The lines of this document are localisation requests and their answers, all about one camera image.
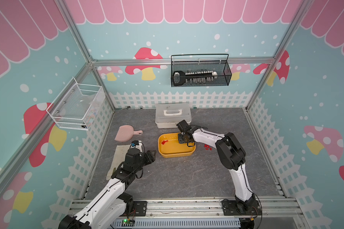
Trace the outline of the yellow plastic storage box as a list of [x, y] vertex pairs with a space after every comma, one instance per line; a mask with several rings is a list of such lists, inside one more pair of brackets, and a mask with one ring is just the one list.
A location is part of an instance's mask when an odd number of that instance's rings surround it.
[[179, 144], [178, 133], [163, 134], [158, 139], [158, 151], [164, 158], [190, 156], [196, 150], [196, 146], [188, 147], [186, 144]]

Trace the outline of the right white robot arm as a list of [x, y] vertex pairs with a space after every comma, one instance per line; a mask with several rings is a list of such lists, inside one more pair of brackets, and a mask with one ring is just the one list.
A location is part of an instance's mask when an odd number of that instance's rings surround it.
[[207, 131], [200, 126], [192, 127], [185, 120], [177, 125], [180, 133], [180, 144], [203, 143], [215, 148], [222, 165], [231, 174], [235, 187], [236, 210], [240, 214], [247, 213], [256, 207], [258, 201], [250, 188], [246, 175], [246, 152], [233, 133], [218, 134]]

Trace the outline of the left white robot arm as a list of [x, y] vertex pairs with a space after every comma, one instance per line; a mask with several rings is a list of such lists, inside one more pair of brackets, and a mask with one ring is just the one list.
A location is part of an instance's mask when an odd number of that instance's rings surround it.
[[60, 229], [107, 229], [118, 217], [133, 210], [133, 197], [125, 192], [139, 171], [156, 159], [156, 151], [144, 151], [143, 146], [128, 149], [107, 185], [81, 211], [65, 216]]

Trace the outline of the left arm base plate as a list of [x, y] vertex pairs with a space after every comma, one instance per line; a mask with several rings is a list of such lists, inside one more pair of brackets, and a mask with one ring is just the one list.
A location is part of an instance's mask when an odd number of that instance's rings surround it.
[[145, 217], [147, 204], [147, 201], [134, 201], [131, 206], [129, 217]]

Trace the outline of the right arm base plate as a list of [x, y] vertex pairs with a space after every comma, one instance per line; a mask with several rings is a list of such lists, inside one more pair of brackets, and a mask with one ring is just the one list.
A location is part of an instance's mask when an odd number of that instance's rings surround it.
[[253, 198], [247, 201], [223, 199], [221, 205], [225, 216], [257, 217], [262, 215], [260, 203]]

